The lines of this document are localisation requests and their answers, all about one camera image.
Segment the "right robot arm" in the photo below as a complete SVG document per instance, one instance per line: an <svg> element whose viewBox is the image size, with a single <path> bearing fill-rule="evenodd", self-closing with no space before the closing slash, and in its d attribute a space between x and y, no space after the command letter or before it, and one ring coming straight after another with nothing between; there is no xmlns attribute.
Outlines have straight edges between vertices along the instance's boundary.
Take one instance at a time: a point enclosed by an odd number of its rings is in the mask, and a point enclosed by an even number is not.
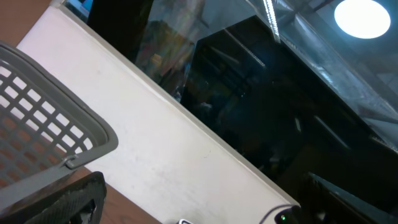
<svg viewBox="0 0 398 224"><path fill-rule="evenodd" d="M295 205L279 212L275 217L276 224L310 224L301 207Z"/></svg>

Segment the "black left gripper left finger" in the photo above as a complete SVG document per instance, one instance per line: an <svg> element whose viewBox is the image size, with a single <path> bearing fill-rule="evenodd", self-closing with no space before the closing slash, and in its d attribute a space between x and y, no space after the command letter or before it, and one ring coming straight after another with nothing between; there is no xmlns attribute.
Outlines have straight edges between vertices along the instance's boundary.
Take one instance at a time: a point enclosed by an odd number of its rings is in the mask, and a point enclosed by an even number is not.
<svg viewBox="0 0 398 224"><path fill-rule="evenodd" d="M98 224L106 194L101 172L78 180L69 175L1 210L1 224Z"/></svg>

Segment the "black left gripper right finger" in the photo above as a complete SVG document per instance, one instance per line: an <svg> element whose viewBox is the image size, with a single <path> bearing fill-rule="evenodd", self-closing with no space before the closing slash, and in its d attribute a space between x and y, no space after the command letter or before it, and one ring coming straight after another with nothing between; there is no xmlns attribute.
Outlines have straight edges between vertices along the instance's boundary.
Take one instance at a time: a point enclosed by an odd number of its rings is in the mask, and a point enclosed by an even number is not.
<svg viewBox="0 0 398 224"><path fill-rule="evenodd" d="M306 175L309 223L397 224L397 217L309 172Z"/></svg>

